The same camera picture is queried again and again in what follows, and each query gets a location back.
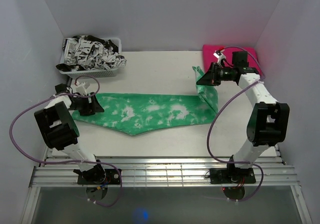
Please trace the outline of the green tie-dye trousers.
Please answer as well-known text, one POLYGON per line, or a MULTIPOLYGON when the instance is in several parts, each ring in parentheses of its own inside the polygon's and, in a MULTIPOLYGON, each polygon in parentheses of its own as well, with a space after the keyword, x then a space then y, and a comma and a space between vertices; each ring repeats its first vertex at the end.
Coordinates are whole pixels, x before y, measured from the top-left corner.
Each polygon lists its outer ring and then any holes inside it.
POLYGON ((102 113, 81 116, 74 111, 72 118, 130 136, 208 124, 218 113, 218 92, 213 86, 196 85, 196 95, 98 93, 96 97, 102 113))

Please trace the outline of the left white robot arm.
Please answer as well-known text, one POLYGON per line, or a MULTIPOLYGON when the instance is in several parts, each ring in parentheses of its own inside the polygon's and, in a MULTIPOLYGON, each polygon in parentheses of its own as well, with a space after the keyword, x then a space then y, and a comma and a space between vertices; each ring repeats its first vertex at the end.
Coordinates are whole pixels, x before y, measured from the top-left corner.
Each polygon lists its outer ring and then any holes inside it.
POLYGON ((79 129, 70 114, 70 111, 77 111, 80 116, 88 117, 105 111, 96 95, 88 93, 87 88, 86 84, 77 87, 73 96, 67 84, 56 85, 56 97, 36 111, 34 117, 47 147, 77 160, 78 169, 74 172, 85 181, 100 184, 106 180, 106 171, 96 156, 78 142, 79 129))

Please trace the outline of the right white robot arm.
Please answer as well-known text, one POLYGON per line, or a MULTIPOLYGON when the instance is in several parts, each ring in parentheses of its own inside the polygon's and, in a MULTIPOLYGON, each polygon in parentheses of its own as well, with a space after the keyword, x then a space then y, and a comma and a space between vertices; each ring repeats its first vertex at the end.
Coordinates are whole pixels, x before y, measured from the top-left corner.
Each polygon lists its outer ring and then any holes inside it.
POLYGON ((215 51, 214 56, 217 62, 211 63, 197 83, 218 86, 222 81, 235 82, 246 94, 253 110, 246 127, 245 143, 230 157, 225 168, 211 168, 208 176, 212 184, 255 183, 254 163, 264 151, 284 141, 290 108, 269 93, 258 69, 249 66, 247 51, 233 52, 229 67, 223 50, 215 51))

